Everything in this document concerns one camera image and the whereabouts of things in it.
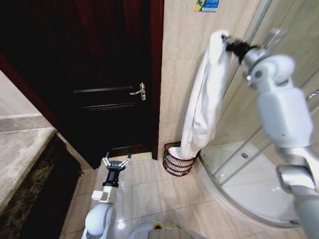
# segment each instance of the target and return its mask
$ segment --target door handle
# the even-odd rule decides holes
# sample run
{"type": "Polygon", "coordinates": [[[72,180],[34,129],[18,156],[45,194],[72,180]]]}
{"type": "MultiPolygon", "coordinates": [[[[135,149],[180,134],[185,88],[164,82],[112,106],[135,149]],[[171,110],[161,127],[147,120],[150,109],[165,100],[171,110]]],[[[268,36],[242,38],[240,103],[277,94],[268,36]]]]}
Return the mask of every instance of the door handle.
{"type": "Polygon", "coordinates": [[[145,91],[145,85],[143,82],[140,83],[140,90],[136,92],[131,92],[130,95],[133,96],[139,93],[141,94],[142,101],[146,100],[146,91],[145,91]]]}

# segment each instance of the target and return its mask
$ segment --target wicker basket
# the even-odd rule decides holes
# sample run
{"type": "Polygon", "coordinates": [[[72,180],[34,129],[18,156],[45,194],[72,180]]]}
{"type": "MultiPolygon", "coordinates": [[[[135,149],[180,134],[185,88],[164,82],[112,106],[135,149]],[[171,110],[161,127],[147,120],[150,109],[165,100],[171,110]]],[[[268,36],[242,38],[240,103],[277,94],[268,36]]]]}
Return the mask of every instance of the wicker basket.
{"type": "Polygon", "coordinates": [[[168,173],[174,176],[184,176],[190,172],[194,162],[200,155],[200,151],[194,158],[183,160],[176,158],[169,153],[168,149],[171,147],[180,147],[180,142],[167,143],[164,145],[163,167],[168,173]]]}

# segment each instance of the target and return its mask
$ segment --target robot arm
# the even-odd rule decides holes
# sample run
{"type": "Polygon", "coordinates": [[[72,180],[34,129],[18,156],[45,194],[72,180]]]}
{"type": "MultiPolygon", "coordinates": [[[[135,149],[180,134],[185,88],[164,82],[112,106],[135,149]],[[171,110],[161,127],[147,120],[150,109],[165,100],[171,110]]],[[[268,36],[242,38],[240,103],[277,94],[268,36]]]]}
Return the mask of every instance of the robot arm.
{"type": "Polygon", "coordinates": [[[226,50],[244,66],[244,77],[259,92],[259,117],[265,134],[288,165],[277,166],[282,188],[294,196],[294,206],[308,238],[319,238],[319,157],[311,149],[313,122],[306,98],[294,87],[295,62],[287,55],[271,56],[284,35],[273,29],[261,47],[224,37],[226,50]]]}
{"type": "Polygon", "coordinates": [[[113,204],[116,200],[116,193],[119,187],[118,181],[120,172],[126,169],[132,162],[132,155],[123,162],[110,161],[109,152],[102,158],[105,167],[108,169],[106,181],[102,184],[102,190],[95,190],[92,193],[92,200],[99,202],[86,216],[85,229],[82,239],[87,238],[109,238],[109,227],[115,222],[116,211],[113,204]]]}

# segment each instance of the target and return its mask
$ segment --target hanging towel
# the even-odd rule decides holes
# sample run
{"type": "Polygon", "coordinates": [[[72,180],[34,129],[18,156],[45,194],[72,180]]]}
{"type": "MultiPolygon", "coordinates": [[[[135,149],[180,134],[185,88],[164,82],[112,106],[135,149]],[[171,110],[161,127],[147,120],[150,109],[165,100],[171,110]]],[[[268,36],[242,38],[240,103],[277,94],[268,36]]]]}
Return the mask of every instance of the hanging towel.
{"type": "Polygon", "coordinates": [[[226,52],[222,35],[226,30],[214,32],[205,51],[190,95],[180,148],[174,149],[176,157],[189,159],[215,137],[221,101],[231,53],[226,52]]]}

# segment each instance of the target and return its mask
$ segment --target marble countertop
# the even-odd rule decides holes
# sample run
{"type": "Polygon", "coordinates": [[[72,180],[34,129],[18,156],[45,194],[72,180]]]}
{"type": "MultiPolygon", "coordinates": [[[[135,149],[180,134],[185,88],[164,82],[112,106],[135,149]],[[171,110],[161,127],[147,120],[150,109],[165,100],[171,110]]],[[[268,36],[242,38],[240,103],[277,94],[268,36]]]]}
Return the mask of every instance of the marble countertop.
{"type": "Polygon", "coordinates": [[[51,127],[0,132],[0,213],[54,134],[51,127]]]}

